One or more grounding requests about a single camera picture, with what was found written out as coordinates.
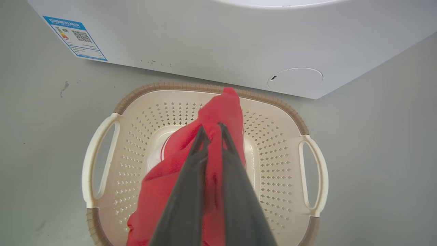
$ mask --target basket handle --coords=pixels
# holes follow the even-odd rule
[[[300,155],[301,163],[302,163],[302,177],[303,177],[302,182],[303,182],[303,187],[304,187],[304,200],[305,200],[305,204],[306,204],[307,208],[311,211],[312,216],[319,217],[320,212],[322,212],[322,210],[325,207],[326,199],[328,197],[328,186],[329,186],[328,168],[326,167],[325,158],[323,157],[323,154],[320,151],[320,148],[318,147],[316,142],[309,135],[303,135],[302,137],[303,137],[302,142],[299,145],[299,155]],[[305,167],[303,165],[303,163],[304,163],[303,162],[303,144],[304,144],[304,142],[306,142],[308,144],[308,146],[310,147],[310,149],[314,155],[314,158],[316,159],[317,169],[319,172],[319,191],[317,193],[316,204],[313,207],[311,207],[311,205],[309,204],[308,193],[306,190]]]
[[[85,159],[83,161],[82,168],[82,194],[83,199],[87,203],[87,208],[96,208],[96,197],[93,192],[93,175],[94,175],[94,166],[96,164],[97,154],[100,149],[100,145],[106,136],[109,128],[117,122],[117,118],[120,115],[117,113],[112,113],[111,116],[106,118],[100,126],[97,128],[93,137],[91,138],[90,144],[88,145],[87,153],[85,154]],[[108,160],[112,159],[111,151],[108,154]]]

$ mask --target concrete floor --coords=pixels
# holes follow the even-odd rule
[[[211,82],[75,58],[24,0],[2,1],[0,23],[2,244],[91,246],[80,180],[101,121],[144,84]],[[299,112],[328,163],[315,245],[437,244],[436,78],[434,34],[319,100],[263,92]]]

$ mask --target red garment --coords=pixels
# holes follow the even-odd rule
[[[206,246],[225,244],[225,221],[222,201],[222,137],[218,123],[224,123],[245,165],[243,148],[243,113],[240,100],[232,88],[225,88],[202,109],[198,118],[169,138],[164,160],[143,179],[137,211],[128,220],[131,229],[126,246],[146,246],[170,197],[179,171],[187,159],[196,134],[202,125],[211,143],[205,177],[203,240]]]

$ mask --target basket rim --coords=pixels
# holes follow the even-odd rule
[[[210,84],[194,84],[194,83],[180,83],[180,82],[159,82],[141,86],[129,94],[127,94],[115,107],[114,113],[122,115],[129,105],[134,102],[140,96],[143,96],[149,92],[162,91],[162,90],[174,90],[174,91],[197,91],[207,93],[223,93],[223,86],[210,85]],[[238,96],[241,98],[252,99],[259,102],[264,102],[273,106],[276,106],[286,112],[296,123],[301,135],[309,135],[308,128],[300,117],[300,115],[284,101],[263,95],[260,93],[250,92],[242,89],[235,89]],[[112,246],[112,243],[108,240],[100,224],[99,208],[87,209],[87,224],[90,236],[96,246]],[[307,230],[300,241],[298,246],[310,246],[316,239],[317,232],[319,231],[320,218],[309,216],[309,222]]]
[[[197,91],[208,93],[223,93],[223,86],[210,85],[210,84],[194,84],[194,83],[180,83],[180,82],[159,82],[141,86],[131,93],[127,94],[115,107],[114,113],[122,115],[129,105],[142,95],[145,95],[153,91],[173,90],[173,91]],[[264,102],[273,106],[276,106],[285,111],[296,123],[300,133],[302,135],[309,135],[308,128],[303,121],[302,117],[286,102],[274,98],[271,96],[263,95],[260,93],[250,92],[241,89],[235,89],[238,96],[241,98],[252,99],[259,102]]]

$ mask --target beige basket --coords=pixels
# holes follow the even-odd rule
[[[198,110],[223,87],[158,83],[127,95],[97,129],[88,147],[82,173],[87,222],[96,245],[124,246],[126,222],[136,210],[148,156],[166,138],[197,117]],[[309,137],[301,117],[276,98],[236,90],[244,115],[247,174],[279,246],[312,245],[328,190],[323,155]],[[93,172],[108,129],[115,132],[101,186],[93,193]],[[308,203],[302,146],[307,143],[318,163],[319,191]]]

